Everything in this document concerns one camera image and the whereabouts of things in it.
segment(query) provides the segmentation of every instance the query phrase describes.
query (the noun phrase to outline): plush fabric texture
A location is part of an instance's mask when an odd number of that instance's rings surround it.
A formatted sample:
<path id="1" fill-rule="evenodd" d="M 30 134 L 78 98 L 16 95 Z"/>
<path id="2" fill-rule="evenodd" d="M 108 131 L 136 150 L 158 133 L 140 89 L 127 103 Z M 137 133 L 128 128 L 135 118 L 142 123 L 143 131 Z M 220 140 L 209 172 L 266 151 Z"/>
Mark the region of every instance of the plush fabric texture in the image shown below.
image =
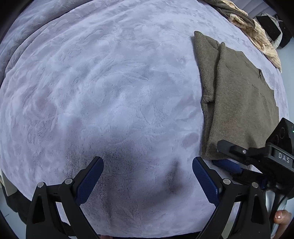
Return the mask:
<path id="1" fill-rule="evenodd" d="M 261 70 L 224 42 L 199 31 L 194 35 L 203 87 L 202 156 L 227 158 L 216 151 L 222 139 L 243 148 L 264 147 L 279 123 L 279 109 Z"/>
<path id="2" fill-rule="evenodd" d="M 281 61 L 276 49 L 268 40 L 264 29 L 261 25 L 250 18 L 248 14 L 239 9 L 229 0 L 205 0 L 218 10 L 232 24 L 239 27 L 244 34 L 250 39 L 253 45 L 259 49 L 270 62 L 282 72 Z"/>
<path id="3" fill-rule="evenodd" d="M 0 45 L 7 178 L 31 200 L 38 182 L 59 184 L 100 156 L 81 205 L 98 234 L 202 230 L 214 205 L 192 171 L 203 132 L 195 30 L 243 51 L 288 117 L 280 72 L 206 3 L 34 0 Z"/>

